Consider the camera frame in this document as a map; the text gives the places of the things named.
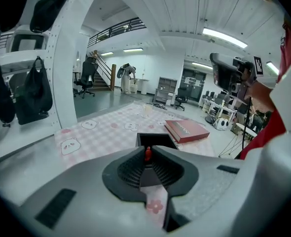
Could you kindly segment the dark double door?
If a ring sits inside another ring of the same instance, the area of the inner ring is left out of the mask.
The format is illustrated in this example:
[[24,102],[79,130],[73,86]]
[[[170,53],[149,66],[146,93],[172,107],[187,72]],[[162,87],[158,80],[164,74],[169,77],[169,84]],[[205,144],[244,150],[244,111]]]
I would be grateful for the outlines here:
[[186,89],[186,95],[189,100],[199,102],[202,96],[205,79],[205,73],[183,68],[180,88]]

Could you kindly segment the pink checkered tablecloth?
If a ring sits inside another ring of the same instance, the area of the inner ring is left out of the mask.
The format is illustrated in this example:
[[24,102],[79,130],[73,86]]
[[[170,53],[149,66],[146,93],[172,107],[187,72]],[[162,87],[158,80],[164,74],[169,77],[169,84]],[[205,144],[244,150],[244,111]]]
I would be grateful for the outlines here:
[[[66,168],[80,162],[135,147],[137,133],[168,133],[166,120],[186,117],[152,106],[148,118],[141,117],[143,104],[133,103],[55,133],[55,142]],[[209,138],[179,144],[181,151],[209,157],[216,156]],[[154,221],[163,226],[167,192],[162,185],[141,188],[147,194],[146,209]]]

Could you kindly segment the black balcony railing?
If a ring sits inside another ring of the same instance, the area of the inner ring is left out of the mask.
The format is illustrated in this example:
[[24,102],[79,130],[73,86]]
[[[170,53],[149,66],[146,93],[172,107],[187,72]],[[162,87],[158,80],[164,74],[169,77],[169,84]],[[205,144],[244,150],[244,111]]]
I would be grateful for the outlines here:
[[101,41],[107,40],[111,37],[114,37],[123,33],[145,29],[145,28],[146,28],[145,24],[139,17],[132,18],[132,19],[120,22],[118,24],[115,24],[101,32],[98,32],[94,36],[90,37],[87,47],[88,48],[92,47],[93,45]]

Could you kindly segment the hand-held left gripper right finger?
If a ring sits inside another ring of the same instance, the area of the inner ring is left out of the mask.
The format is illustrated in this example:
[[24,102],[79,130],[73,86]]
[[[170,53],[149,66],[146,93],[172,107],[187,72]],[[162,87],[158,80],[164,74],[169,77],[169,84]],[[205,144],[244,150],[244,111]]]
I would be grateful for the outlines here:
[[214,158],[153,146],[166,190],[163,230],[175,237],[237,237],[237,216],[251,190],[255,158]]

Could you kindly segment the clear glass cup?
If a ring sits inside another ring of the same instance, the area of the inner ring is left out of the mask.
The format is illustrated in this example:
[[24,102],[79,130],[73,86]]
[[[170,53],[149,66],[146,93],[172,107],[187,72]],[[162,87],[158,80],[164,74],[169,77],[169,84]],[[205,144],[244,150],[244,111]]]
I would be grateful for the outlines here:
[[152,105],[151,104],[143,104],[142,111],[141,111],[141,117],[142,118],[148,118],[152,112]]

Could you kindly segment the staircase with handrail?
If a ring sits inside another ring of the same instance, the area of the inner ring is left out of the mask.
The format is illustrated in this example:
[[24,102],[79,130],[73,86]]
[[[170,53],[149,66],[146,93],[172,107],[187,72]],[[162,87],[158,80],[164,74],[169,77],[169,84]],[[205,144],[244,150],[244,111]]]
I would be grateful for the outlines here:
[[110,88],[111,66],[108,66],[96,50],[88,53],[88,57],[96,58],[98,69],[94,75],[93,91],[112,91]]

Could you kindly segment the black office chair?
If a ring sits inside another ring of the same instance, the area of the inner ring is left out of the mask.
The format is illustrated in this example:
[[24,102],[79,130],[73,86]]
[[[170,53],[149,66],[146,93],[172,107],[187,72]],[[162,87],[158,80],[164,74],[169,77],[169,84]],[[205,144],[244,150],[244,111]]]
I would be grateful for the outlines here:
[[94,75],[98,69],[96,58],[88,57],[82,64],[82,74],[79,79],[75,79],[73,82],[76,86],[81,86],[81,91],[73,91],[73,96],[82,95],[84,99],[85,94],[90,94],[95,97],[94,92],[90,92],[88,89],[93,88]]
[[175,107],[175,109],[181,108],[184,111],[185,107],[183,106],[183,104],[186,103],[187,101],[188,96],[186,87],[180,87],[177,91],[173,106]]

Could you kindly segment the white desks with monitors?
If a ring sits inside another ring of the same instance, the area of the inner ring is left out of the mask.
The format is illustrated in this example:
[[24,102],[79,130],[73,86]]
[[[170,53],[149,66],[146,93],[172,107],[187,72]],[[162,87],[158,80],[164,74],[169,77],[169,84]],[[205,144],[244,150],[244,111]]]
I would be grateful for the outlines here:
[[222,115],[228,116],[228,121],[231,122],[236,114],[236,110],[232,105],[226,104],[224,100],[225,95],[203,95],[202,101],[202,111],[209,113],[212,111],[216,112],[216,118],[222,117]]

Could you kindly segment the person's right hand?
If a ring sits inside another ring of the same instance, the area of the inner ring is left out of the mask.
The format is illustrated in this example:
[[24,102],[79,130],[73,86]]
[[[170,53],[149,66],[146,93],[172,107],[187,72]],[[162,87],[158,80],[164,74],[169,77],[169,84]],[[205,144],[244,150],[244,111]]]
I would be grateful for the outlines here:
[[243,81],[243,82],[248,81],[250,76],[251,76],[251,72],[249,71],[249,69],[245,68],[243,75],[241,76],[241,81]]

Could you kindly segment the black tripod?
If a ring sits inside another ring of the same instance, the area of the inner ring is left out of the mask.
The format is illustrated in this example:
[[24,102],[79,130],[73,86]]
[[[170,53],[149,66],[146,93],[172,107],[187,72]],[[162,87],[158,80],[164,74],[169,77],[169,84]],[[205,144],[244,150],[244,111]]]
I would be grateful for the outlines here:
[[239,149],[240,147],[242,147],[242,149],[244,149],[244,147],[246,146],[245,144],[245,137],[250,137],[253,138],[252,136],[248,135],[245,131],[241,130],[239,127],[236,126],[236,123],[240,123],[246,127],[248,127],[248,122],[250,119],[250,109],[251,109],[251,97],[248,98],[247,100],[247,105],[245,104],[245,113],[240,113],[237,112],[237,117],[235,122],[232,125],[232,128],[234,130],[232,130],[232,132],[234,133],[233,138],[231,139],[231,141],[229,141],[228,145],[221,151],[221,153],[218,155],[219,158],[223,157],[224,155],[228,155],[229,158],[232,158],[232,153]]

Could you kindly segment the person's right forearm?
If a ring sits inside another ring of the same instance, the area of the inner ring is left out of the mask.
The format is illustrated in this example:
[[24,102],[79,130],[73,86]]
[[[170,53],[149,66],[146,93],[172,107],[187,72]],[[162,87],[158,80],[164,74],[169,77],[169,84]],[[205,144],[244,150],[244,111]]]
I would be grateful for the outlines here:
[[275,105],[270,98],[270,93],[272,88],[267,87],[261,82],[255,81],[251,86],[248,87],[244,99],[251,97],[252,100],[255,100],[261,107],[264,107],[266,110],[273,112],[275,110]]

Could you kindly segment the white panda-faced box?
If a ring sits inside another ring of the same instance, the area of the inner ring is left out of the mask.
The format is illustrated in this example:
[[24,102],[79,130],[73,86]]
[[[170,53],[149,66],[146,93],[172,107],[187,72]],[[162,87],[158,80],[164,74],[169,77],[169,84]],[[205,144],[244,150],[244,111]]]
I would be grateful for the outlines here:
[[216,130],[226,130],[229,125],[229,120],[226,118],[217,118],[213,123]]

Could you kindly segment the red flat box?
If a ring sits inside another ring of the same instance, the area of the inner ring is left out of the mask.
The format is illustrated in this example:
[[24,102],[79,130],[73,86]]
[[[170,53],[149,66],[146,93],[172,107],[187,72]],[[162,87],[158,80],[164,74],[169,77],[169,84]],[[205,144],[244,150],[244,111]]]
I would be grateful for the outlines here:
[[210,132],[195,121],[167,120],[165,127],[179,144],[205,139]]

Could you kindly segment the white metal shelf rack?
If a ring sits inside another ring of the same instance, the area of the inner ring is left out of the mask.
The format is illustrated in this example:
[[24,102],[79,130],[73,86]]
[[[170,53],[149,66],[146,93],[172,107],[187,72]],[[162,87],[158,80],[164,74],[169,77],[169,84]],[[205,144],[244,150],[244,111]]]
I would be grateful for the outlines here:
[[15,122],[9,131],[13,135],[34,135],[36,138],[51,136],[61,128],[76,123],[73,103],[73,63],[77,37],[84,18],[94,0],[67,0],[59,12],[44,51],[18,51],[0,56],[0,65],[11,62],[34,61],[39,55],[44,59],[53,95],[53,107],[43,120],[19,125]]

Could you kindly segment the round white table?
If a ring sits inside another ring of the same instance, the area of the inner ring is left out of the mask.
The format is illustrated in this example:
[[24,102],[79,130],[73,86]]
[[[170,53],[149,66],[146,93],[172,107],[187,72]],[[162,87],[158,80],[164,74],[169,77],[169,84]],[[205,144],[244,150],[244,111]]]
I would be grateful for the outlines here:
[[241,130],[245,131],[248,135],[250,135],[252,137],[257,136],[257,134],[253,130],[249,129],[248,127],[246,127],[240,123],[236,123],[236,126],[239,127]]

